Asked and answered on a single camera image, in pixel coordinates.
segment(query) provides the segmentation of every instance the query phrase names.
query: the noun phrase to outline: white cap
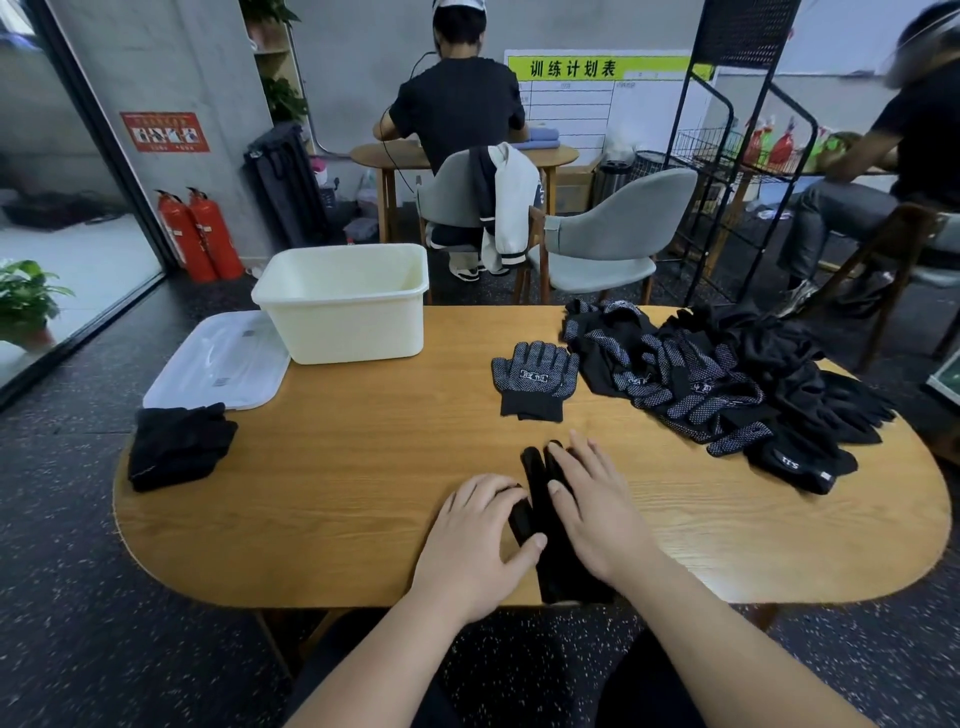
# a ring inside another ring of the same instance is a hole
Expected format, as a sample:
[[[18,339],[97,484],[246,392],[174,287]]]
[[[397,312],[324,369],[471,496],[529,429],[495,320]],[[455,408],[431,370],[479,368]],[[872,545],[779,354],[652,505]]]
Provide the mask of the white cap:
[[[465,8],[473,8],[480,12],[487,11],[487,0],[433,0],[433,9],[452,8],[455,5],[462,5]]]

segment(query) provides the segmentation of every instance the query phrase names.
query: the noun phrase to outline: wire basket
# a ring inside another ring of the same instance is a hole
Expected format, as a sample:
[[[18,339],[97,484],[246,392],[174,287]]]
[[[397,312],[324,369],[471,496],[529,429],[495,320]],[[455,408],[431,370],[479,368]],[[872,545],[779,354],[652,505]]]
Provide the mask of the wire basket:
[[[673,154],[677,159],[695,169],[729,178],[745,137],[740,132],[731,131],[724,142],[723,136],[724,128],[722,127],[679,131]],[[795,149],[787,159],[778,160],[778,163],[771,161],[769,152],[756,148],[748,149],[737,174],[755,175],[759,178],[758,182],[771,180],[789,182],[800,173],[803,160],[804,149]]]

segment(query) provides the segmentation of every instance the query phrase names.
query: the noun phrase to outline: gray chair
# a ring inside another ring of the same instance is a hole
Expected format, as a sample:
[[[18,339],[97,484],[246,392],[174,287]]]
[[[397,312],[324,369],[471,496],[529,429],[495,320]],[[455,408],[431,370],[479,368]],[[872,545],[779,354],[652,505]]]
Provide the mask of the gray chair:
[[[450,155],[437,171],[437,176],[426,184],[417,185],[417,212],[420,215],[420,243],[427,245],[427,224],[449,225],[454,228],[482,228],[477,209],[473,182],[470,178],[470,152]],[[448,253],[477,253],[471,245],[445,248]],[[433,293],[427,291],[427,303],[433,303]]]
[[[530,297],[531,270],[539,277],[540,302],[551,286],[565,293],[607,292],[646,280],[641,303],[650,302],[657,263],[680,225],[697,184],[690,169],[669,169],[623,187],[600,205],[574,217],[530,209],[529,268],[517,277],[514,302]]]
[[[813,295],[800,315],[807,316],[823,307],[860,263],[871,257],[895,261],[897,274],[880,306],[870,339],[856,366],[857,372],[865,372],[879,351],[890,315],[909,283],[917,282],[934,288],[960,288],[960,271],[917,264],[925,248],[960,256],[960,214],[947,214],[913,203],[900,205],[874,237],[861,245],[824,287]],[[960,313],[954,317],[946,335],[937,345],[933,354],[935,358],[943,358],[949,353],[957,334],[960,334]]]

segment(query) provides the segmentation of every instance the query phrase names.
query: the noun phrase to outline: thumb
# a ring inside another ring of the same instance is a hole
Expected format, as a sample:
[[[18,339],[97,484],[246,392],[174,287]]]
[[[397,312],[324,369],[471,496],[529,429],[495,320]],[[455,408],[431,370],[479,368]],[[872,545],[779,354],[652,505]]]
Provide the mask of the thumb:
[[[574,525],[581,520],[577,501],[559,480],[551,480],[546,487],[550,491],[553,507],[564,524],[566,535],[569,536],[573,532]]]
[[[516,556],[507,562],[507,572],[510,574],[515,586],[520,583],[523,574],[537,565],[537,562],[540,560],[540,555],[545,548],[546,536],[542,533],[535,533],[520,547],[520,551]]]

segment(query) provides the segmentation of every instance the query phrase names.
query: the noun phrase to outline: whiteboard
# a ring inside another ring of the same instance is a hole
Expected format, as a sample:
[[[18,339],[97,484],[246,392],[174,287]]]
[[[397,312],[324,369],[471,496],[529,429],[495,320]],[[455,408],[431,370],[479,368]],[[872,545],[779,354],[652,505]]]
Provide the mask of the whiteboard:
[[[934,0],[803,0],[777,66],[794,76],[880,74],[903,29]],[[723,73],[761,73],[724,68]]]
[[[635,149],[666,152],[690,52],[508,50],[504,62],[519,80],[530,124],[559,130],[560,141],[580,152],[577,163],[589,164],[608,133]],[[710,99],[690,84],[682,130],[703,126]]]

